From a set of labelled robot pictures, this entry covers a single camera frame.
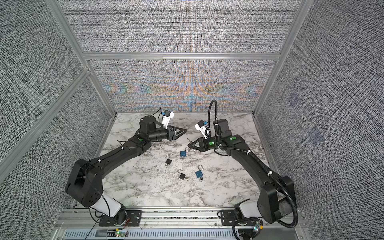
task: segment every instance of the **side wall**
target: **side wall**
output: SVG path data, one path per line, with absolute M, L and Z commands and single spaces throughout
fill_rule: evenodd
M 45 1 L 0 3 L 2 160 L 82 72 Z M 110 115 L 85 79 L 0 184 L 0 239 L 49 239 L 79 158 L 94 156 Z
M 384 231 L 384 5 L 315 0 L 257 116 L 313 239 Z

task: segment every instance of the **gray fabric wall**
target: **gray fabric wall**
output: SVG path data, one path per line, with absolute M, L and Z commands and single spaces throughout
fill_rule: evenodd
M 280 52 L 301 0 L 59 0 L 84 51 Z
M 0 2 L 0 162 L 83 70 L 44 0 Z
M 93 158 L 110 118 L 84 80 L 0 185 L 0 239 L 49 239 L 61 210 L 73 202 L 64 191 L 73 164 Z
M 0 161 L 82 72 L 44 0 L 0 3 Z M 110 120 L 89 79 L 0 185 L 0 239 L 49 239 L 79 158 L 94 156 Z
M 316 0 L 258 115 L 313 239 L 383 239 L 384 5 Z
M 251 112 L 273 66 L 272 60 L 91 60 L 120 113 Z

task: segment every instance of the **gray panel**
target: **gray panel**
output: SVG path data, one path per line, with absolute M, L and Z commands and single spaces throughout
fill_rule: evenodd
M 382 239 L 384 6 L 314 2 L 259 117 L 313 239 Z
M 43 0 L 0 9 L 2 161 L 83 68 Z
M 300 0 L 59 0 L 84 51 L 280 52 Z
M 86 79 L 0 186 L 1 239 L 49 239 L 73 201 L 64 192 L 73 164 L 93 157 L 109 119 Z
M 91 60 L 118 112 L 252 111 L 271 60 Z

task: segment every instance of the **enclosure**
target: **enclosure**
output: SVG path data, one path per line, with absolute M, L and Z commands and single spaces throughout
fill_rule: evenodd
M 234 238 L 216 211 L 257 200 L 254 179 L 213 150 L 179 156 L 202 136 L 194 126 L 213 99 L 233 134 L 295 185 L 298 225 L 264 224 L 256 239 L 383 238 L 382 1 L 0 6 L 0 239 L 86 238 L 94 222 L 65 192 L 74 163 L 120 147 L 159 108 L 187 133 L 103 180 L 109 196 L 147 211 L 126 239 Z M 103 229 L 87 239 L 105 239 Z

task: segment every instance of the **marble tabletop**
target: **marble tabletop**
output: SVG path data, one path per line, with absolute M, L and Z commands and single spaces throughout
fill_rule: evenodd
M 118 114 L 101 155 L 118 147 L 117 140 L 132 137 L 139 128 L 140 118 L 146 115 Z M 232 133 L 242 136 L 250 149 L 268 165 L 251 114 L 219 114 L 218 118 L 226 118 Z M 180 151 L 189 143 L 187 138 L 194 141 L 202 136 L 194 125 L 206 119 L 206 113 L 175 113 L 169 125 L 186 128 L 188 132 L 176 141 L 153 142 L 144 154 L 114 169 L 103 180 L 104 192 L 125 206 L 231 207 L 244 199 L 257 199 L 257 185 L 233 158 L 220 156 L 213 150 L 191 150 L 186 157 L 180 157 Z M 165 166 L 167 158 L 172 160 L 169 166 Z M 204 167 L 203 181 L 195 174 L 200 164 Z M 178 169 L 190 180 L 179 179 Z

